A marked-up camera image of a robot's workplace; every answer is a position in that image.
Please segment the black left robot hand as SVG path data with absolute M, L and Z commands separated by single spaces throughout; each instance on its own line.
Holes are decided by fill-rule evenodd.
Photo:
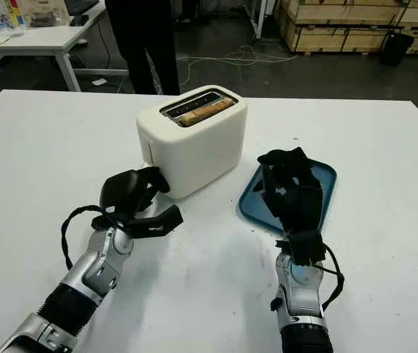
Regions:
M 105 181 L 99 205 L 108 213 L 132 219 L 151 205 L 157 193 L 169 191 L 170 186 L 158 167 L 132 169 Z

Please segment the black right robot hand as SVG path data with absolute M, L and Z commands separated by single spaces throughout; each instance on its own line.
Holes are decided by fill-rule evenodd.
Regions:
M 322 186 L 302 148 L 274 149 L 257 158 L 262 180 L 256 190 L 286 233 L 317 229 L 322 218 Z

